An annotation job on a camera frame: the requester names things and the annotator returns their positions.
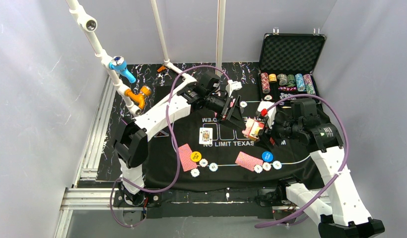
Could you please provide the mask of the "playing card deck box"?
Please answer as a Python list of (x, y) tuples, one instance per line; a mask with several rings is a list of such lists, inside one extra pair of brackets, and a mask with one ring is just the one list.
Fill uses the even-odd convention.
[(257, 141), (259, 140), (259, 132), (261, 130), (263, 130), (265, 127), (265, 124), (263, 122), (260, 121), (254, 121), (253, 124), (250, 127), (250, 132), (248, 134), (248, 137), (252, 140), (252, 141)]

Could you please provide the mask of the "jack of clubs card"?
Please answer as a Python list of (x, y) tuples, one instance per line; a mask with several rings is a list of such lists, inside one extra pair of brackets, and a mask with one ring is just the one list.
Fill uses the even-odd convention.
[(213, 140), (213, 128), (201, 127), (199, 131), (199, 144), (211, 145)]

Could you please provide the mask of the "red card player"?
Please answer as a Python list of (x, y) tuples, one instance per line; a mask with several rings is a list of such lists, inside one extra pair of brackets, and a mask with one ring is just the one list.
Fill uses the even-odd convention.
[(248, 169), (252, 172), (254, 172), (255, 165), (262, 166), (263, 163), (264, 163), (263, 160), (253, 157), (251, 155), (248, 155), (244, 152), (240, 152), (235, 160), (235, 164), (237, 164), (245, 169)]
[(179, 157), (181, 166), (184, 172), (196, 169), (197, 163), (191, 159), (192, 150), (189, 144), (184, 144), (179, 147)]

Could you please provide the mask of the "blue small blind button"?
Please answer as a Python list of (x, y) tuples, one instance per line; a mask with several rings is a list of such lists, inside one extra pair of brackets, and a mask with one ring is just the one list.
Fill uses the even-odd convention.
[(269, 151), (265, 151), (265, 152), (262, 153), (261, 159), (264, 162), (270, 163), (270, 162), (273, 161), (273, 154), (271, 152), (269, 152)]

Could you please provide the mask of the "light blue chip row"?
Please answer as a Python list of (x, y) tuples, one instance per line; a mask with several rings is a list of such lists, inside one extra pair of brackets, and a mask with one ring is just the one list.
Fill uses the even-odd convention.
[(218, 170), (218, 164), (211, 163), (211, 164), (209, 164), (208, 168), (210, 169), (210, 171), (216, 172)]
[(272, 167), (276, 170), (280, 170), (282, 168), (282, 163), (280, 161), (273, 161)]

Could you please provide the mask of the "yellow big blind button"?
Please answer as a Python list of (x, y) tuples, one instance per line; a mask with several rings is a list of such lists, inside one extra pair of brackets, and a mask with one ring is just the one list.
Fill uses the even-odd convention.
[(191, 161), (197, 163), (202, 159), (202, 154), (199, 151), (193, 151), (190, 154), (190, 159), (191, 159)]

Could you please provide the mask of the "red playing card deck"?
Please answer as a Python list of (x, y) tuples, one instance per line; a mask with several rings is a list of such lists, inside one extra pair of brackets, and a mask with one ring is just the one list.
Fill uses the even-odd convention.
[(252, 118), (247, 118), (247, 121), (245, 122), (245, 129), (242, 130), (242, 134), (244, 137), (246, 137), (246, 138), (249, 137), (254, 122), (255, 121)]

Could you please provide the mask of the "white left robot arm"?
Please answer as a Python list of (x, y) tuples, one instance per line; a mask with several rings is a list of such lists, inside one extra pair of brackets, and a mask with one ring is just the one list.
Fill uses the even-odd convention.
[(216, 114), (217, 123), (234, 130), (244, 130), (245, 123), (240, 108), (240, 96), (234, 92), (242, 88), (239, 81), (228, 80), (220, 89), (220, 77), (206, 72), (200, 79), (185, 80), (179, 86), (172, 85), (166, 100), (155, 105), (145, 114), (130, 122), (120, 121), (112, 146), (121, 164), (121, 177), (118, 182), (124, 193), (136, 195), (139, 192), (160, 193), (170, 189), (177, 181), (180, 165), (177, 165), (173, 181), (165, 188), (149, 190), (144, 187), (142, 164), (148, 158), (148, 144), (161, 130), (168, 128), (180, 161), (179, 146), (176, 141), (173, 123), (200, 109), (208, 109)]

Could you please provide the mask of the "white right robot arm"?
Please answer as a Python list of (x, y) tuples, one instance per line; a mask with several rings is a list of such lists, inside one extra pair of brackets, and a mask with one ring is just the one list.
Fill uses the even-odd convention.
[(279, 181), (277, 199), (289, 200), (299, 207), (280, 223), (304, 213), (318, 226), (322, 238), (376, 237), (385, 227), (366, 209), (347, 168), (347, 135), (342, 126), (322, 123), (317, 111), (318, 99), (314, 95), (290, 97), (289, 118), (276, 112), (275, 106), (264, 110), (271, 140), (294, 139), (306, 145), (324, 183), (320, 191), (313, 192), (296, 178)]

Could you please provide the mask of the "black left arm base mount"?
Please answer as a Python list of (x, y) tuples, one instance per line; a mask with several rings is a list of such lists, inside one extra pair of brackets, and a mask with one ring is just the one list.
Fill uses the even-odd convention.
[[(122, 183), (115, 183), (112, 187), (109, 199), (109, 206), (111, 214), (114, 220), (125, 228), (134, 228), (142, 224), (146, 220), (147, 216), (147, 206), (150, 204), (151, 207), (157, 207), (161, 204), (162, 192), (151, 191), (146, 192), (139, 190), (138, 193), (130, 193)], [(140, 212), (140, 221), (137, 223), (126, 223), (124, 220), (120, 221), (115, 212), (114, 207), (116, 208), (135, 208), (134, 210), (128, 210), (128, 212)]]

